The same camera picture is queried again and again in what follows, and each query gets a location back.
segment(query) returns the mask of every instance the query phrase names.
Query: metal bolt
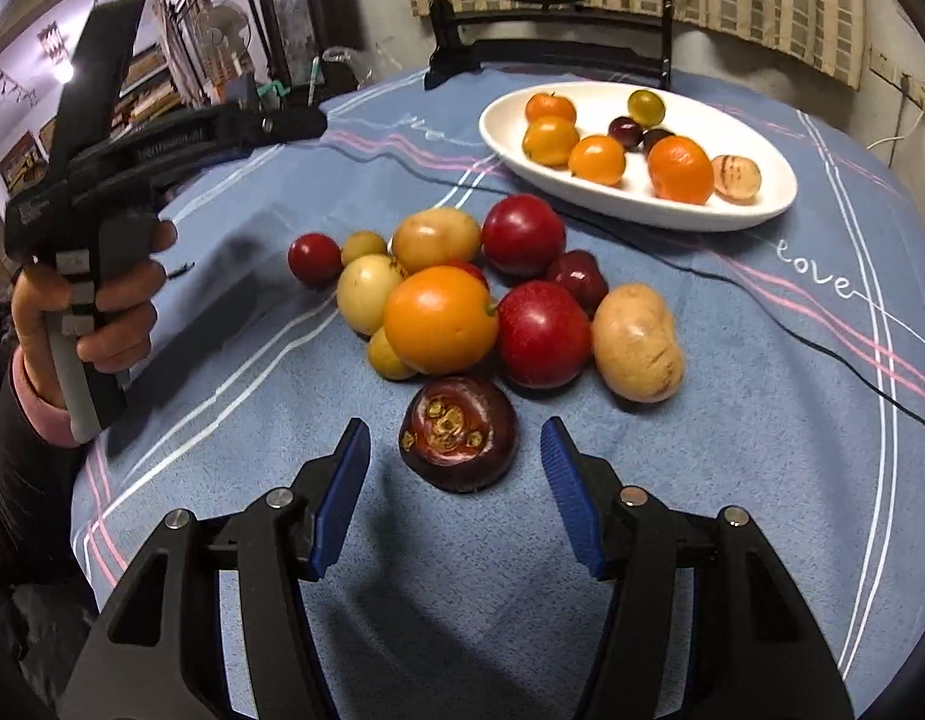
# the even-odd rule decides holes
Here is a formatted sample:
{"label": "metal bolt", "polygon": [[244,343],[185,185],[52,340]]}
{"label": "metal bolt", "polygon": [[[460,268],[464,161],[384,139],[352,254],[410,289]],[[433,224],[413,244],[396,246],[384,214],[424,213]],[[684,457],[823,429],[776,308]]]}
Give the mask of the metal bolt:
{"label": "metal bolt", "polygon": [[170,531],[178,531],[180,528],[187,526],[190,517],[185,509],[173,509],[166,514],[166,528]]}
{"label": "metal bolt", "polygon": [[265,496],[265,503],[273,509],[284,509],[292,503],[293,497],[292,490],[289,488],[275,488],[275,490],[269,490]]}
{"label": "metal bolt", "polygon": [[725,519],[733,528],[742,528],[749,523],[749,512],[738,506],[725,509]]}
{"label": "metal bolt", "polygon": [[643,506],[648,501],[648,493],[643,488],[622,488],[622,493],[619,493],[619,500],[627,506]]}

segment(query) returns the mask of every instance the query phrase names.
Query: clear plastic bag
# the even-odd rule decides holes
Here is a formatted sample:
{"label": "clear plastic bag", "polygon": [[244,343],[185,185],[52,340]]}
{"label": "clear plastic bag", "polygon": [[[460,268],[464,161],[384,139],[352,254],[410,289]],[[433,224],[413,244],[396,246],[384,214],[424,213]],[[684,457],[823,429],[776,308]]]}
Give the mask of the clear plastic bag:
{"label": "clear plastic bag", "polygon": [[362,52],[344,46],[332,46],[322,52],[322,61],[348,65],[360,89],[381,83],[403,69],[391,52],[378,43],[371,50]]}

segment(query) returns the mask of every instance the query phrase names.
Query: dark grape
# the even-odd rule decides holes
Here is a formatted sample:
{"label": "dark grape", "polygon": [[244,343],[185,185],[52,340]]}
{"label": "dark grape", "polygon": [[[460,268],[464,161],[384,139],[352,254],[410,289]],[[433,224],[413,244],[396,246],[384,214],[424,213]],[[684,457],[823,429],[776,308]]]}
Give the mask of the dark grape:
{"label": "dark grape", "polygon": [[655,148],[656,143],[664,140],[665,138],[670,138],[672,135],[675,135],[675,132],[670,132],[667,129],[662,129],[662,127],[656,127],[656,129],[651,129],[646,132],[646,137],[643,138],[643,154],[648,156],[648,153]]}
{"label": "dark grape", "polygon": [[626,151],[635,151],[639,147],[639,143],[642,143],[643,133],[645,133],[645,130],[643,130],[642,124],[629,119],[627,116],[619,116],[618,119],[612,120],[612,124],[609,124],[609,137],[622,143],[622,147]]}

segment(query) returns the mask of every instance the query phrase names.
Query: white button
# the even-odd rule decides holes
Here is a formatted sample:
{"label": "white button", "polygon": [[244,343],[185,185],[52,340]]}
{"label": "white button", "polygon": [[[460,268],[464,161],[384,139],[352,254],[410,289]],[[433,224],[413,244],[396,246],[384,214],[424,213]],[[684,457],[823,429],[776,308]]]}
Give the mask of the white button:
{"label": "white button", "polygon": [[89,336],[95,332],[95,318],[91,314],[63,314],[64,336]]}
{"label": "white button", "polygon": [[95,303],[95,285],[91,281],[72,282],[72,305],[91,306]]}
{"label": "white button", "polygon": [[55,269],[63,276],[81,276],[91,270],[91,260],[87,248],[72,251],[59,251],[55,255]]}

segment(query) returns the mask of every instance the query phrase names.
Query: oval white plate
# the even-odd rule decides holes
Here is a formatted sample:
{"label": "oval white plate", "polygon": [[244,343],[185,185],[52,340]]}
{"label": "oval white plate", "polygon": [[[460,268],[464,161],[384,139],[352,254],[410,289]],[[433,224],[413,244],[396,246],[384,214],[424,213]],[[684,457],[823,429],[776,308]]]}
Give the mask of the oval white plate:
{"label": "oval white plate", "polygon": [[478,132],[509,170],[533,186],[574,205],[627,221],[696,232],[743,230],[781,214],[792,205],[798,190],[795,172],[772,143],[739,119],[672,92],[653,90],[666,103],[666,119],[661,127],[692,138],[710,159],[720,154],[735,154],[754,160],[762,172],[763,185],[752,204],[735,205],[718,194],[713,194],[705,205],[658,199],[641,151],[627,154],[625,175],[618,188],[574,178],[568,170],[537,165],[523,154],[526,103],[537,92],[569,98],[576,105],[576,128],[585,137],[604,135],[613,119],[627,116],[629,95],[643,88],[600,81],[532,86],[491,103],[478,119]]}

